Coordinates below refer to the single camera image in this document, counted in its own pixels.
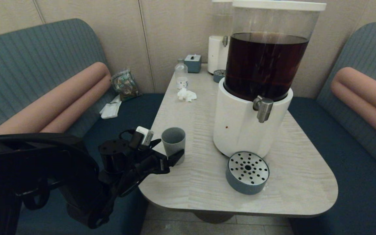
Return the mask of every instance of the pink bolster pillow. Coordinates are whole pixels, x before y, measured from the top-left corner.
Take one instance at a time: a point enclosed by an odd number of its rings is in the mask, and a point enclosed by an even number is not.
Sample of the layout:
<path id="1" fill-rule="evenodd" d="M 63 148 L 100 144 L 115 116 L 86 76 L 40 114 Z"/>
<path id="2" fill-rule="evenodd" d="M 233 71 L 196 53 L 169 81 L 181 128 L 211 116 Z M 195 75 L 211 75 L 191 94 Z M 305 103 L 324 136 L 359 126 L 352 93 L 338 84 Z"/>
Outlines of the pink bolster pillow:
<path id="1" fill-rule="evenodd" d="M 376 130 L 376 80 L 347 67 L 336 73 L 330 89 Z"/>
<path id="2" fill-rule="evenodd" d="M 0 135 L 64 132 L 110 87 L 105 64 L 96 62 L 0 125 Z"/>

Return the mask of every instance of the clear plastic container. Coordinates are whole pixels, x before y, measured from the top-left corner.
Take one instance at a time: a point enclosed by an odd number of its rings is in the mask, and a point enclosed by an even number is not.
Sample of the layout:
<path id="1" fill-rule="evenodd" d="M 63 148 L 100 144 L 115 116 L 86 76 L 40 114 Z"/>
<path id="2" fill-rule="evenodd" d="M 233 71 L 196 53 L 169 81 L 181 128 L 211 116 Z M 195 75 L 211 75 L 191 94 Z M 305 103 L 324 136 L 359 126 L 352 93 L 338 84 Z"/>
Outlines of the clear plastic container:
<path id="1" fill-rule="evenodd" d="M 212 35 L 229 36 L 233 21 L 233 0 L 212 0 L 213 28 Z"/>
<path id="2" fill-rule="evenodd" d="M 225 89 L 244 100 L 288 93 L 325 3 L 233 0 Z"/>
<path id="3" fill-rule="evenodd" d="M 188 89 L 188 67 L 184 64 L 183 59 L 178 59 L 178 64 L 175 66 L 176 88 Z"/>

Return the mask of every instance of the light wood table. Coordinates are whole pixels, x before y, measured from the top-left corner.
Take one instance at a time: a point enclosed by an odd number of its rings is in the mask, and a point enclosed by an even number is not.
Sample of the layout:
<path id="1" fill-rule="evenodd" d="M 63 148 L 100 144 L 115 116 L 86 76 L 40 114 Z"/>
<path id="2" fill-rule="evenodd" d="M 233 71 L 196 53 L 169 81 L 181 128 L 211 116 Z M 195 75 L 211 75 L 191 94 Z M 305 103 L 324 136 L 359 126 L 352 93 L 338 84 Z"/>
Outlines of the light wood table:
<path id="1" fill-rule="evenodd" d="M 213 143 L 218 84 L 203 64 L 189 73 L 192 102 L 176 95 L 175 77 L 167 88 L 152 126 L 154 138 L 170 127 L 186 133 L 185 161 L 166 175 L 149 175 L 140 190 L 153 204 L 169 210 L 282 217 L 314 217 L 336 202 L 337 182 L 322 156 L 288 112 L 264 158 L 270 177 L 256 195 L 235 191 L 225 177 L 228 157 Z M 165 154 L 160 143 L 155 150 Z"/>

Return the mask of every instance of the perforated drip tray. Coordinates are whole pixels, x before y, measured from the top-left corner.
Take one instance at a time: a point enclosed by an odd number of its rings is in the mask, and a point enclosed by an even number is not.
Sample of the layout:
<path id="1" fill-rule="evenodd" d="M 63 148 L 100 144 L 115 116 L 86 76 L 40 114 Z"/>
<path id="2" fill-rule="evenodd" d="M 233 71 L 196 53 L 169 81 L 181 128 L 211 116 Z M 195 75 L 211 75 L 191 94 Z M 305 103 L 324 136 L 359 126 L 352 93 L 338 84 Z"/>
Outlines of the perforated drip tray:
<path id="1" fill-rule="evenodd" d="M 228 160 L 226 179 L 240 193 L 257 194 L 264 188 L 268 177 L 268 165 L 254 153 L 237 152 Z"/>

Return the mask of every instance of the gray cup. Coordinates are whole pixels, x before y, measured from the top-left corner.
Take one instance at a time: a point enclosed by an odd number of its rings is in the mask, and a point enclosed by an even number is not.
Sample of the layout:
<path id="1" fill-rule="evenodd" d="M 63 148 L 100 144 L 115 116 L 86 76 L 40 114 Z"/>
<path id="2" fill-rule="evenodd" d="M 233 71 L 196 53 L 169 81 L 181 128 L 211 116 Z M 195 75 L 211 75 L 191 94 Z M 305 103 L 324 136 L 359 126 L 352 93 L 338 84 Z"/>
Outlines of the gray cup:
<path id="1" fill-rule="evenodd" d="M 172 127 L 164 130 L 162 133 L 162 143 L 166 156 L 171 156 L 172 154 L 178 152 L 181 149 L 185 149 L 185 131 L 178 127 Z M 181 164 L 185 160 L 185 153 L 176 163 L 176 165 Z"/>

